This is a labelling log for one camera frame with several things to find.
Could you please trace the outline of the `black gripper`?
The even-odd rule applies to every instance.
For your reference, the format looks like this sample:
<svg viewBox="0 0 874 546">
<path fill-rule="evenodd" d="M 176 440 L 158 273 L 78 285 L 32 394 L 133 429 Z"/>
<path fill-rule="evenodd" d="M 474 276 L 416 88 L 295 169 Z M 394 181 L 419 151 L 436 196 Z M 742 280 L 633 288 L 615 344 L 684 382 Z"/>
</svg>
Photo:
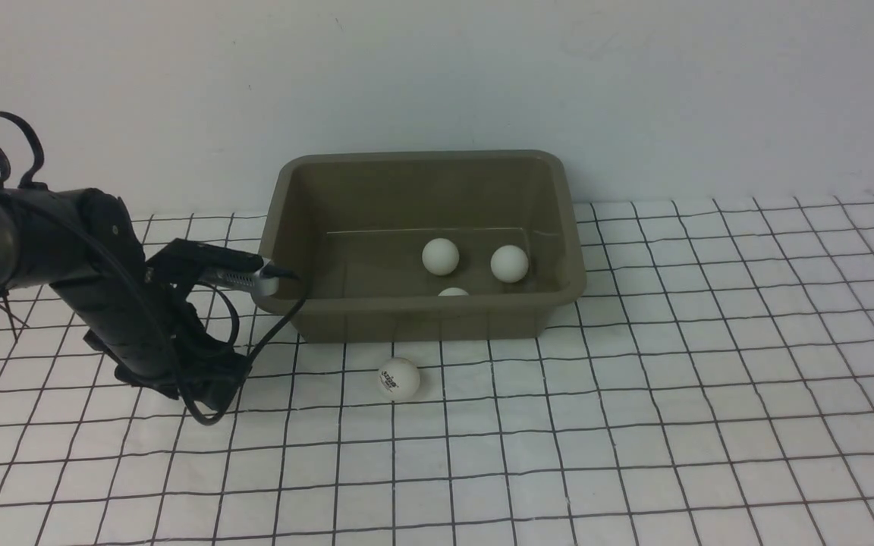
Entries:
<svg viewBox="0 0 874 546">
<path fill-rule="evenodd" d="M 195 357 L 203 348 L 202 322 L 170 284 L 146 282 L 146 257 L 132 228 L 83 232 L 104 251 L 84 246 L 84 266 L 51 288 L 90 329 L 87 344 L 110 356 L 115 377 L 130 386 L 176 400 L 183 384 L 194 402 L 228 410 L 252 360 L 240 353 Z"/>
</svg>

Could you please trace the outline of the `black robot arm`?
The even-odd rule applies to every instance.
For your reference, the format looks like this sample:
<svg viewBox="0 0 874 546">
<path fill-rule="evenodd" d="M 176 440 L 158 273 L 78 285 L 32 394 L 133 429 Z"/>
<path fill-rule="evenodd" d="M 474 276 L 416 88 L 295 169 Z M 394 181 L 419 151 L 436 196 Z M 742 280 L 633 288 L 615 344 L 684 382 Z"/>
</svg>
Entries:
<svg viewBox="0 0 874 546">
<path fill-rule="evenodd" d="M 0 295 L 50 287 L 87 326 L 84 342 L 115 377 L 171 400 L 228 410 L 247 375 L 233 341 L 208 335 L 191 290 L 231 287 L 229 273 L 259 256 L 176 239 L 147 258 L 124 202 L 95 189 L 4 189 L 0 184 Z"/>
</svg>

